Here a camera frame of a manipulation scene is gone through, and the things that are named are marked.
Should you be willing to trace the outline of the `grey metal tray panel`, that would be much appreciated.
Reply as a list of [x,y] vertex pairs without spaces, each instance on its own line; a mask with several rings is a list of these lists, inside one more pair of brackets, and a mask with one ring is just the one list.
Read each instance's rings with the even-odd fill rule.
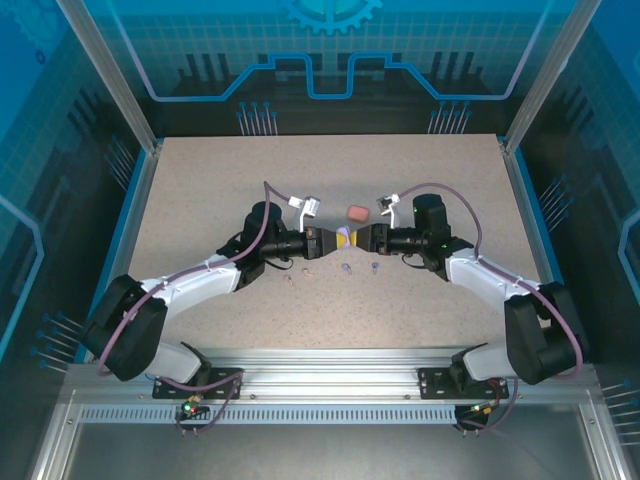
[[596,480],[580,433],[511,427],[88,425],[64,480]]

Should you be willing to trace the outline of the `wide aluminium base rail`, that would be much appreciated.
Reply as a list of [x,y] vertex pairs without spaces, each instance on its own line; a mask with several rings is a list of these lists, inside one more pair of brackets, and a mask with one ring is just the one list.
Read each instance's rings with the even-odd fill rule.
[[[403,349],[203,349],[214,367],[244,370],[238,403],[400,404],[420,401],[417,369],[448,367],[464,347]],[[152,382],[99,377],[91,364],[71,365],[58,403],[150,404]],[[603,403],[595,368],[570,380],[519,382],[516,406]]]

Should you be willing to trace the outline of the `aluminium frame post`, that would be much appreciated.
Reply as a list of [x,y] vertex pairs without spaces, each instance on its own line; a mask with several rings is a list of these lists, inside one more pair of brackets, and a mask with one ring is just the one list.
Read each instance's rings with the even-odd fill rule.
[[55,0],[136,140],[154,155],[158,142],[116,59],[83,0]]
[[566,68],[601,0],[576,0],[521,104],[503,141],[504,153],[514,156],[556,81]]

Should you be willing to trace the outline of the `aluminium side rail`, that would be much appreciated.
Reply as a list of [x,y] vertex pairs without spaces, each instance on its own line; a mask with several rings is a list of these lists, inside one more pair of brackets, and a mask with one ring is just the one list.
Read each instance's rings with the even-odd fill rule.
[[574,299],[562,283],[522,154],[506,154],[504,162],[539,276],[537,286],[516,281],[522,291],[503,302],[507,357],[519,378],[529,384],[554,376],[572,378],[591,360],[589,340]]
[[139,154],[89,308],[88,318],[98,306],[110,282],[129,270],[161,150],[162,142],[158,144],[154,153],[142,150]]

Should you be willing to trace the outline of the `lit power connector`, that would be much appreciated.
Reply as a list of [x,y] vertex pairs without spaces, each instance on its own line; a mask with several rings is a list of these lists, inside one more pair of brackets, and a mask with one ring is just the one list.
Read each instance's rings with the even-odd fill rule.
[[485,402],[472,406],[466,412],[466,417],[471,420],[479,421],[482,418],[490,416],[496,409],[500,407],[500,405],[501,402],[499,400],[487,400]]
[[190,396],[180,407],[178,414],[179,421],[189,421],[202,418],[210,411],[209,407],[202,405],[203,398],[199,395]]

